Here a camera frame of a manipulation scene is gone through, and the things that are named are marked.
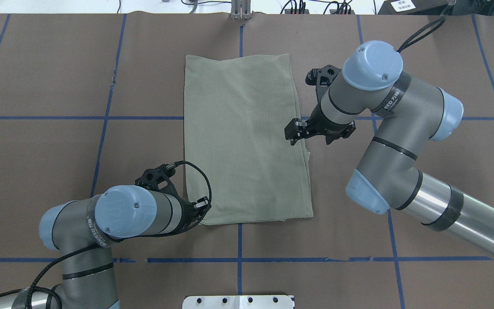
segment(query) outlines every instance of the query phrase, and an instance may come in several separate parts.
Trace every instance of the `cable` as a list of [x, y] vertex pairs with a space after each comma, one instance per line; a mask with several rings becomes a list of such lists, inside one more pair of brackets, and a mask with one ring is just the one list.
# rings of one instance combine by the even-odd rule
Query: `cable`
[[179, 233], [185, 233], [191, 229], [193, 229], [194, 227], [196, 227], [201, 221], [203, 221], [203, 218], [205, 217], [205, 215], [207, 215], [208, 211], [211, 209], [211, 201], [212, 201], [212, 190], [211, 190], [211, 184], [209, 182], [209, 178], [207, 177], [207, 175], [202, 171], [202, 169], [200, 169], [199, 167], [197, 167], [196, 165], [192, 164], [191, 162], [188, 162], [188, 161], [185, 161], [185, 160], [182, 160], [182, 161], [177, 161], [177, 162], [173, 162], [173, 164], [175, 165], [175, 168], [177, 166], [181, 166], [183, 164], [186, 164], [186, 165], [189, 165], [191, 167], [193, 167], [195, 170], [197, 170], [202, 176], [203, 178], [205, 179], [205, 182], [207, 184], [207, 190], [209, 191], [209, 194], [208, 194], [208, 204], [207, 204], [207, 208], [204, 209], [203, 213], [200, 215], [199, 219], [196, 221], [196, 223], [194, 223], [193, 225], [190, 225], [189, 227], [185, 227], [185, 228], [182, 228], [178, 231], [174, 231], [172, 233], [157, 233], [157, 234], [154, 234], [154, 235], [139, 235], [139, 236], [135, 236], [135, 237], [165, 237], [165, 236], [173, 236], [173, 235], [178, 235]]
[[352, 2], [352, 0], [350, 0], [349, 2], [346, 2], [346, 0], [344, 0], [340, 4], [340, 8], [338, 8], [337, 11], [334, 12], [334, 14], [350, 14], [352, 12], [352, 7], [349, 5], [350, 2]]
[[331, 2], [327, 2], [327, 6], [325, 7], [325, 10], [323, 10], [323, 14], [325, 14], [325, 12], [327, 12], [327, 8], [329, 8], [329, 6], [333, 3], [337, 4], [337, 10], [339, 10], [339, 5], [340, 5], [339, 2], [331, 1]]
[[292, 3], [295, 2], [295, 7], [296, 7], [296, 0], [289, 0], [287, 1], [285, 4], [283, 4], [283, 7], [282, 7], [282, 10], [280, 12], [280, 14], [283, 14], [283, 12], [285, 11], [285, 7], [287, 6], [287, 4], [291, 4], [291, 14], [292, 14]]
[[[60, 258], [57, 258], [56, 260], [54, 260], [53, 262], [50, 262], [49, 265], [45, 266], [45, 268], [43, 268], [43, 270], [41, 270], [39, 275], [37, 275], [36, 279], [33, 280], [32, 284], [27, 289], [28, 294], [26, 295], [26, 303], [25, 303], [26, 309], [32, 309], [32, 296], [33, 296], [34, 292], [42, 292], [42, 293], [49, 295], [50, 297], [55, 298], [57, 301], [57, 308], [62, 309], [62, 299], [60, 298], [60, 296], [53, 290], [49, 290], [47, 288], [37, 286], [37, 283], [49, 271], [49, 269], [51, 267], [55, 266], [56, 264], [59, 264], [60, 262], [62, 262], [63, 260], [66, 260], [67, 258], [71, 258], [72, 256], [76, 256], [78, 254], [82, 254], [83, 252], [86, 252], [86, 251], [89, 251], [92, 249], [96, 249], [96, 248], [100, 248], [100, 246], [99, 245], [90, 245], [90, 246], [82, 248], [80, 250], [76, 250], [76, 251], [71, 252], [69, 254], [63, 255]], [[12, 291], [7, 291], [5, 293], [1, 293], [0, 297], [6, 297], [7, 295], [20, 293], [22, 290], [23, 289], [16, 289], [16, 290], [12, 290]]]
[[19, 293], [21, 290], [22, 289], [16, 289], [16, 290], [8, 291], [5, 293], [1, 293], [0, 297], [6, 297], [7, 295], [16, 294], [16, 293]]
[[89, 251], [92, 249], [96, 249], [96, 248], [100, 248], [100, 246], [97, 244], [90, 245], [90, 246], [82, 248], [80, 250], [76, 250], [76, 251], [71, 252], [69, 254], [63, 255], [60, 258], [57, 258], [56, 260], [54, 260], [53, 262], [50, 262], [49, 265], [45, 266], [45, 268], [43, 268], [43, 270], [41, 270], [39, 275], [36, 276], [36, 279], [33, 280], [32, 284], [28, 288], [28, 294], [26, 295], [26, 303], [25, 303], [26, 309], [32, 309], [32, 296], [33, 296], [33, 292], [35, 292], [35, 291], [44, 292], [44, 293], [47, 293], [47, 294], [51, 295], [52, 297], [54, 297], [57, 300], [57, 305], [59, 305], [58, 308], [61, 309], [62, 308], [62, 301], [60, 300], [60, 297], [58, 296], [58, 294], [56, 292], [49, 290], [49, 289], [45, 289], [45, 288], [37, 286], [37, 283], [49, 271], [49, 269], [51, 267], [55, 266], [56, 264], [59, 264], [60, 262], [62, 262], [63, 260], [66, 260], [67, 258], [71, 258], [72, 256], [76, 256], [78, 254], [82, 254], [83, 252], [86, 252], [86, 251]]
[[[193, 3], [186, 3], [184, 0], [180, 0], [183, 4], [186, 4], [187, 6], [193, 6]], [[204, 1], [204, 2], [198, 2], [198, 4], [206, 4], [206, 3], [231, 3], [230, 1]]]
[[[434, 20], [432, 21], [431, 23], [428, 23], [427, 25], [425, 25], [424, 27], [420, 28], [417, 32], [415, 32], [412, 36], [410, 36], [408, 39], [405, 40], [405, 42], [400, 46], [400, 48], [398, 48], [398, 50], [396, 50], [398, 53], [401, 53], [404, 49], [406, 49], [407, 47], [410, 47], [411, 45], [413, 45], [414, 43], [417, 43], [418, 41], [424, 39], [425, 37], [427, 37], [428, 35], [430, 35], [431, 33], [433, 33], [434, 31], [436, 31], [439, 27], [441, 27], [444, 23], [445, 23], [445, 19], [446, 19], [446, 16], [441, 16], [439, 17], [437, 20]], [[437, 26], [433, 27], [432, 29], [430, 29], [427, 33], [421, 35], [420, 37], [418, 37], [421, 33], [423, 33], [424, 31], [426, 31], [426, 29], [430, 28], [431, 26], [437, 24]]]

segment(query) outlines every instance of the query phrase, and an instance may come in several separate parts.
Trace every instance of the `folded cloth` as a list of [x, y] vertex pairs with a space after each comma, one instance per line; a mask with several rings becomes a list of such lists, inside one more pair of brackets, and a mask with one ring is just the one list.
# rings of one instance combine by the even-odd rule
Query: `folded cloth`
[[[202, 223], [313, 217], [304, 141], [291, 146], [284, 128], [300, 118], [289, 55], [214, 61], [186, 56], [184, 153], [207, 175], [212, 209]], [[206, 183], [186, 169], [189, 197]]]

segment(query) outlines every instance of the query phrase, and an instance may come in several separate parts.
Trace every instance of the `black band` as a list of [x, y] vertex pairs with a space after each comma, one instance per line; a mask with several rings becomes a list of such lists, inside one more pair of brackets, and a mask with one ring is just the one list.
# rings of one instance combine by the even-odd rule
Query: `black band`
[[335, 102], [333, 102], [333, 99], [331, 99], [331, 92], [328, 91], [327, 92], [327, 96], [329, 97], [329, 101], [331, 102], [331, 104], [333, 104], [333, 107], [337, 109], [337, 111], [343, 113], [343, 114], [346, 114], [346, 115], [357, 115], [359, 113], [350, 113], [350, 112], [347, 112], [347, 111], [343, 111], [341, 110], [336, 104]]
[[461, 216], [462, 206], [464, 206], [464, 194], [458, 188], [451, 185], [449, 187], [451, 188], [451, 198], [445, 211], [436, 221], [429, 224], [423, 223], [422, 225], [426, 225], [434, 231], [443, 231], [447, 230]]
[[81, 278], [82, 276], [88, 276], [88, 275], [96, 274], [96, 273], [99, 273], [99, 272], [103, 272], [105, 270], [109, 270], [113, 266], [114, 266], [114, 264], [113, 263], [110, 263], [110, 264], [106, 264], [106, 265], [103, 265], [103, 266], [100, 266], [100, 267], [97, 267], [97, 268], [92, 268], [90, 270], [84, 270], [82, 272], [76, 272], [76, 273], [73, 273], [73, 274], [63, 274], [62, 275], [62, 280]]
[[384, 100], [371, 112], [378, 116], [386, 118], [394, 114], [394, 108], [398, 106], [400, 100], [404, 97], [407, 88], [411, 83], [411, 75], [406, 72], [400, 74], [400, 78], [394, 83], [394, 86], [388, 92]]
[[415, 160], [415, 161], [416, 161], [416, 160], [417, 160], [417, 158], [418, 158], [418, 156], [417, 156], [416, 154], [414, 154], [414, 153], [412, 153], [412, 152], [408, 151], [407, 149], [405, 149], [405, 148], [403, 148], [403, 147], [401, 147], [401, 146], [398, 146], [398, 145], [396, 145], [396, 144], [394, 144], [394, 143], [392, 143], [392, 142], [388, 142], [388, 141], [387, 141], [387, 140], [385, 140], [385, 139], [381, 139], [380, 137], [376, 137], [376, 136], [375, 136], [375, 137], [373, 137], [372, 141], [377, 142], [377, 143], [381, 143], [381, 144], [383, 144], [384, 146], [390, 147], [390, 148], [392, 148], [392, 149], [394, 149], [394, 150], [396, 150], [396, 151], [398, 151], [398, 152], [400, 152], [400, 153], [403, 153], [404, 155], [406, 155], [406, 156], [410, 157], [411, 159], [413, 159], [413, 160]]
[[415, 189], [413, 190], [409, 198], [404, 202], [404, 204], [396, 208], [397, 210], [405, 209], [407, 206], [409, 206], [409, 204], [411, 204], [411, 202], [413, 202], [413, 200], [417, 196], [417, 193], [420, 190], [420, 186], [422, 185], [422, 172], [420, 172], [420, 170], [418, 172], [419, 172], [419, 178], [417, 180], [417, 185], [415, 186]]
[[[55, 286], [53, 286], [53, 288], [51, 289], [51, 291], [55, 291], [57, 289], [57, 287], [60, 285], [57, 284]], [[47, 295], [47, 302], [45, 303], [45, 309], [51, 309], [51, 301], [53, 300], [53, 297], [51, 295]]]

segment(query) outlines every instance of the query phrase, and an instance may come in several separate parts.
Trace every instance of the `black cable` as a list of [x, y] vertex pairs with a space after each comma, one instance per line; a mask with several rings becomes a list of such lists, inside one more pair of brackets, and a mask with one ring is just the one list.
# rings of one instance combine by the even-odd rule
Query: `black cable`
[[[186, 4], [187, 6], [193, 6], [193, 3], [186, 3], [184, 0], [180, 0], [183, 4]], [[205, 4], [205, 3], [231, 3], [230, 1], [204, 1], [204, 2], [198, 2], [198, 4]]]
[[90, 246], [82, 248], [80, 250], [76, 250], [76, 251], [71, 252], [69, 254], [63, 255], [60, 258], [57, 258], [56, 260], [54, 260], [53, 262], [50, 262], [49, 265], [45, 266], [45, 268], [43, 268], [43, 270], [41, 270], [39, 275], [36, 276], [36, 279], [33, 280], [32, 284], [28, 288], [28, 294], [26, 295], [26, 303], [25, 303], [26, 309], [32, 309], [32, 296], [33, 296], [33, 292], [35, 292], [35, 291], [42, 291], [42, 292], [47, 293], [47, 294], [51, 295], [52, 297], [54, 297], [57, 300], [57, 304], [60, 303], [59, 308], [61, 309], [62, 308], [62, 301], [60, 300], [60, 297], [58, 296], [58, 294], [56, 292], [49, 290], [49, 289], [45, 289], [45, 288], [37, 286], [37, 283], [49, 271], [49, 269], [51, 267], [55, 266], [56, 264], [59, 264], [60, 262], [62, 262], [63, 260], [66, 260], [67, 258], [71, 258], [72, 256], [76, 256], [78, 254], [82, 254], [85, 251], [89, 251], [89, 250], [96, 249], [96, 248], [100, 248], [100, 246], [97, 244], [90, 245]]
[[1, 293], [0, 297], [6, 297], [7, 295], [16, 294], [16, 293], [19, 293], [21, 290], [22, 289], [16, 289], [16, 290], [8, 291], [5, 293]]
[[[417, 43], [418, 41], [424, 39], [425, 37], [427, 37], [428, 35], [430, 35], [434, 31], [436, 31], [439, 27], [441, 27], [445, 23], [445, 19], [446, 19], [446, 16], [441, 16], [437, 20], [434, 20], [431, 23], [428, 23], [424, 27], [420, 28], [416, 33], [414, 33], [412, 36], [410, 36], [408, 39], [406, 39], [405, 42], [396, 51], [398, 53], [401, 53], [407, 47], [410, 47], [414, 43]], [[418, 37], [421, 33], [423, 33], [424, 31], [426, 31], [428, 28], [430, 28], [431, 26], [433, 26], [435, 24], [437, 24], [435, 27], [433, 27], [428, 32], [426, 32], [425, 34], [423, 34], [420, 37]]]
[[323, 13], [324, 13], [324, 14], [325, 14], [325, 12], [327, 12], [327, 8], [329, 8], [329, 6], [330, 6], [331, 4], [333, 4], [333, 3], [335, 3], [335, 4], [337, 5], [337, 10], [339, 10], [339, 5], [340, 5], [340, 4], [339, 4], [339, 2], [337, 2], [337, 1], [327, 2], [327, 6], [325, 7], [325, 10], [323, 10]]
[[352, 2], [352, 0], [350, 0], [349, 2], [346, 2], [346, 0], [344, 0], [340, 4], [340, 8], [337, 9], [337, 11], [335, 11], [334, 14], [350, 14], [352, 11], [352, 7], [349, 5], [350, 2]]
[[292, 3], [295, 2], [295, 6], [296, 6], [296, 0], [289, 0], [287, 1], [285, 4], [283, 4], [283, 7], [282, 7], [282, 10], [280, 12], [280, 14], [283, 14], [283, 12], [285, 11], [285, 7], [287, 6], [287, 4], [291, 4], [291, 14], [292, 14]]

